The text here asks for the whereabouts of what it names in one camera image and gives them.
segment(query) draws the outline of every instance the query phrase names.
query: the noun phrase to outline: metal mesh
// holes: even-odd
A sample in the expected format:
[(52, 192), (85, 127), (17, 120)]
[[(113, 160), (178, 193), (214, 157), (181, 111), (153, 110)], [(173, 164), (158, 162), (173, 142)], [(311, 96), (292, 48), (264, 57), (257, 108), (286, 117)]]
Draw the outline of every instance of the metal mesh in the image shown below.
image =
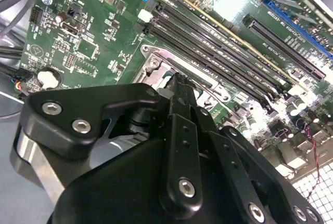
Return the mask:
[[(321, 180), (309, 198), (310, 204), (321, 214), (326, 224), (333, 224), (333, 162), (319, 169)], [(317, 181), (317, 171), (293, 184), (307, 198)]]

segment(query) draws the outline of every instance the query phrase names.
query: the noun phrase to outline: black mechanical arm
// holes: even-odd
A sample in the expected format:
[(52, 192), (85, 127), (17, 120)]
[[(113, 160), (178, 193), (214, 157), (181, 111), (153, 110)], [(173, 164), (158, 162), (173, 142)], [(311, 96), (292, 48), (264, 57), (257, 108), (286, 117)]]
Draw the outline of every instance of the black mechanical arm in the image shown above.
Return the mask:
[[(324, 223), (234, 128), (218, 131), (175, 74), (145, 84), (44, 91), (24, 105), (11, 163), (55, 204), (52, 224)], [(91, 169), (93, 147), (140, 144)]]

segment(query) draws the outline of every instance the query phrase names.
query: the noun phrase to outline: black ram slot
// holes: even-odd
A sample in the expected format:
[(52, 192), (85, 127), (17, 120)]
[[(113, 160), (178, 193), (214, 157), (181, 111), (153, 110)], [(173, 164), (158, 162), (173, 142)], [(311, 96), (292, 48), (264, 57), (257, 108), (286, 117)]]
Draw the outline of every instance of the black ram slot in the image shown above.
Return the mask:
[[(232, 56), (235, 57), (236, 60), (238, 60), (243, 65), (248, 67), (249, 70), (252, 70), (253, 72), (257, 73), (259, 75), (258, 77), (262, 77), (263, 79), (265, 79), (267, 81), (267, 83), (270, 83), (270, 84), (274, 85), (275, 87), (277, 87), (277, 89), (279, 89), (280, 85), (278, 83), (276, 83), (268, 74), (266, 74), (265, 72), (260, 70), (257, 66), (255, 66), (251, 62), (247, 61), (247, 59), (248, 59), (247, 54), (244, 54), (241, 52), (241, 53), (238, 53), (238, 55), (237, 55), (230, 47), (228, 47), (227, 45), (222, 43), (221, 40), (219, 40), (216, 36), (214, 36), (212, 34), (212, 32), (216, 32), (218, 35), (221, 35), (223, 38), (228, 39), (226, 36), (224, 36), (223, 34), (218, 32), (214, 27), (212, 27), (208, 23), (199, 19), (202, 22), (201, 24), (210, 30), (202, 28), (200, 25), (196, 24), (194, 21), (192, 21), (191, 19), (186, 17), (184, 14), (182, 14), (181, 12), (177, 11), (176, 9), (172, 8), (169, 5), (165, 5), (163, 12), (166, 12), (166, 15), (168, 17), (172, 17), (172, 18), (178, 20), (179, 22), (181, 22), (182, 24), (186, 25), (187, 27), (191, 28), (194, 33), (199, 35), (205, 41), (209, 42), (211, 45), (215, 46), (217, 49), (227, 51), (230, 54), (233, 53)], [(285, 78), (282, 78), (277, 72), (272, 70), (272, 68), (270, 68), (269, 66), (267, 66), (263, 63), (261, 63), (261, 66), (264, 69), (266, 69), (267, 71), (269, 71), (271, 75), (278, 77), (281, 80), (285, 80)]]
[[(163, 15), (161, 15), (161, 17), (159, 18), (159, 21), (162, 24), (166, 25), (166, 27), (168, 27), (167, 29), (172, 29), (173, 31), (176, 31), (178, 34), (183, 35), (186, 39), (192, 35), (194, 35), (196, 38), (195, 41), (195, 45), (200, 46), (201, 48), (204, 48), (205, 51), (207, 52), (225, 52), (226, 54), (228, 54), (231, 58), (233, 58), (234, 60), (237, 60), (238, 62), (240, 62), (242, 65), (246, 66), (250, 71), (252, 71), (261, 81), (265, 82), (268, 84), (269, 87), (271, 88), (275, 88), (277, 91), (279, 91), (280, 85), (277, 84), (276, 81), (274, 81), (273, 79), (271, 79), (267, 74), (265, 74), (262, 70), (260, 70), (258, 67), (256, 67), (254, 64), (252, 64), (251, 62), (249, 62), (245, 57), (240, 57), (238, 53), (236, 53), (235, 51), (233, 51), (231, 48), (228, 48), (227, 46), (220, 45), (217, 44), (211, 40), (209, 40), (208, 38), (206, 38), (202, 33), (198, 32), (196, 29), (192, 28), (190, 25), (184, 24), (185, 26), (187, 26), (188, 28), (190, 28), (192, 30), (192, 33), (187, 33), (184, 29), (180, 28), (179, 26), (177, 26), (176, 24), (174, 24), (171, 20), (165, 18)], [(212, 49), (211, 47), (208, 47), (207, 45), (202, 44), (203, 41), (206, 41), (209, 43), (209, 45), (211, 45), (212, 47), (214, 47), (214, 49)]]
[(275, 33), (273, 33), (259, 21), (255, 20), (255, 18), (249, 17), (245, 20), (244, 23), (251, 32), (259, 36), (267, 44), (271, 45), (281, 55), (292, 59), (307, 75), (314, 78), (317, 82), (322, 81), (322, 79), (326, 77), (326, 75), (315, 65), (311, 64), (292, 47), (288, 46), (287, 43), (285, 43)]
[(221, 72), (219, 69), (216, 69), (216, 67), (210, 65), (209, 63), (202, 61), (201, 58), (197, 57), (197, 54), (191, 54), (190, 52), (184, 51), (184, 45), (181, 43), (178, 43), (175, 41), (173, 37), (170, 37), (165, 32), (161, 31), (160, 29), (152, 28), (151, 33), (161, 39), (166, 44), (170, 45), (174, 50), (176, 50), (177, 53), (182, 55), (183, 57), (189, 57), (190, 60), (196, 62), (198, 65), (200, 65), (201, 69), (208, 70), (211, 73), (213, 73), (213, 76), (216, 76), (220, 81), (225, 81), (230, 84), (232, 84), (234, 87), (239, 88), (240, 91), (245, 93), (246, 95), (250, 96), (254, 100), (261, 102), (265, 100), (264, 97), (257, 94), (255, 91), (251, 90), (250, 88), (246, 87), (245, 85), (241, 84), (239, 81), (234, 79), (232, 76), (230, 76), (227, 73)]
[(163, 18), (160, 18), (160, 20), (157, 22), (157, 24), (160, 24), (162, 27), (166, 28), (168, 31), (173, 32), (175, 35), (177, 35), (178, 39), (183, 39), (193, 45), (192, 50), (194, 52), (200, 52), (207, 57), (214, 60), (214, 62), (218, 63), (219, 65), (227, 68), (228, 70), (233, 73), (233, 75), (238, 76), (241, 80), (246, 81), (247, 84), (251, 85), (251, 87), (255, 88), (257, 91), (259, 91), (261, 94), (266, 95), (267, 87), (263, 86), (260, 83), (255, 83), (247, 73), (240, 70), (237, 66), (230, 63), (225, 58), (221, 57), (218, 54), (214, 54), (213, 50), (210, 49), (208, 46), (205, 46), (202, 44), (202, 42), (198, 41), (197, 39), (193, 38), (190, 33), (183, 32), (183, 29), (178, 27), (177, 25), (166, 21)]

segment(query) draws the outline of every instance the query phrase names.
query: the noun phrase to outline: blue pcie slot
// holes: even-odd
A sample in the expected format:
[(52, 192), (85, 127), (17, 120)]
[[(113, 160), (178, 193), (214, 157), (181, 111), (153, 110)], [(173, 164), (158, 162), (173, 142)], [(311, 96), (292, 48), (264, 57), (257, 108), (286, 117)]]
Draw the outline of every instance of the blue pcie slot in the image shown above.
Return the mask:
[(316, 47), (320, 52), (325, 54), (330, 59), (333, 59), (333, 55), (325, 49), (324, 46), (322, 46), (318, 41), (309, 33), (307, 33), (305, 30), (300, 28), (298, 25), (293, 23), (293, 21), (289, 18), (289, 16), (283, 12), (281, 9), (279, 9), (274, 2), (270, 0), (264, 0), (264, 4), (271, 9), (273, 12), (275, 12), (278, 16), (280, 16), (284, 21), (286, 21), (292, 28), (294, 28), (298, 33), (300, 33), (307, 41), (309, 41), (314, 47)]

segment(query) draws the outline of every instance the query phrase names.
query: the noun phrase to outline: metal screw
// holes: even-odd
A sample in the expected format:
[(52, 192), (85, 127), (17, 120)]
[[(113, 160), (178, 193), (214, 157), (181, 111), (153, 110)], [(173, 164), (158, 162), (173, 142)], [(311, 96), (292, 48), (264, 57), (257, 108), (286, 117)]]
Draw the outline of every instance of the metal screw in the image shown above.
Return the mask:
[(305, 214), (303, 213), (302, 210), (299, 209), (298, 206), (294, 206), (294, 207), (293, 207), (293, 210), (294, 210), (294, 212), (295, 212), (295, 214), (296, 214), (296, 216), (297, 216), (298, 218), (300, 218), (302, 221), (306, 221), (306, 216), (305, 216)]
[(153, 69), (157, 68), (160, 65), (160, 62), (158, 61), (158, 59), (152, 58), (149, 61), (149, 66)]
[(311, 217), (314, 221), (316, 221), (316, 222), (319, 221), (319, 220), (318, 220), (318, 217), (315, 215), (314, 212), (312, 212), (311, 209), (307, 208), (306, 211), (307, 211), (307, 213), (310, 215), (310, 217)]
[(260, 223), (264, 223), (265, 221), (265, 216), (264, 213), (261, 211), (260, 208), (258, 208), (257, 205), (254, 203), (250, 203), (249, 205), (249, 210), (251, 215)]
[(43, 104), (42, 110), (48, 115), (58, 115), (62, 112), (61, 106), (54, 102), (47, 102)]
[(204, 108), (202, 108), (200, 111), (203, 115), (208, 116), (208, 111), (206, 111)]
[(149, 51), (148, 46), (143, 46), (142, 51), (143, 51), (143, 52), (148, 52), (148, 51)]
[(146, 93), (148, 93), (149, 95), (151, 95), (152, 97), (154, 97), (156, 94), (155, 94), (155, 91), (151, 88), (147, 89), (146, 90)]
[(92, 129), (90, 123), (83, 119), (75, 120), (72, 123), (72, 127), (75, 131), (81, 134), (87, 134)]
[(183, 195), (186, 197), (192, 198), (195, 194), (195, 189), (193, 184), (186, 179), (182, 179), (179, 181), (179, 190), (182, 192)]
[(230, 129), (229, 132), (231, 133), (231, 135), (237, 137), (237, 132), (235, 132), (234, 129)]
[(50, 6), (50, 5), (52, 5), (53, 0), (42, 0), (42, 2), (43, 2), (45, 5)]

